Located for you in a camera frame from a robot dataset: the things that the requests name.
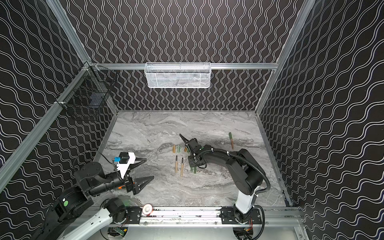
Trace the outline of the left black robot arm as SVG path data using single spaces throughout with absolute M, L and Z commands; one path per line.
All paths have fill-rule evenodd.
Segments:
M 45 220 L 32 235 L 32 240 L 56 240 L 77 218 L 94 204 L 93 197 L 124 186 L 126 191 L 137 195 L 148 185 L 153 176 L 133 180 L 129 173 L 145 163 L 141 159 L 138 163 L 128 167 L 124 175 L 119 171 L 104 173 L 102 165 L 91 162 L 75 172 L 77 183 L 66 189 L 49 206 Z

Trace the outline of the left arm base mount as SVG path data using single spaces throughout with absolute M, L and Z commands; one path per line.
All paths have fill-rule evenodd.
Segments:
M 138 225 L 142 218 L 141 207 L 126 207 L 122 225 Z

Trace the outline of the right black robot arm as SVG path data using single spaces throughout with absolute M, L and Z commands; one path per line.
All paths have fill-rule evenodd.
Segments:
M 210 145 L 201 146 L 196 138 L 188 140 L 183 135 L 180 137 L 189 150 L 190 167 L 205 169 L 208 164 L 215 164 L 225 167 L 229 171 L 239 190 L 234 205 L 234 220 L 239 223 L 248 220 L 257 196 L 271 189 L 271 183 L 265 170 L 246 149 L 230 152 Z

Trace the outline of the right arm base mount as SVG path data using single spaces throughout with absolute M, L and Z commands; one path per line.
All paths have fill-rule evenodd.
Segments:
M 257 208 L 250 209 L 246 214 L 243 214 L 236 207 L 222 207 L 219 217 L 224 225 L 249 225 L 262 223 L 262 215 Z

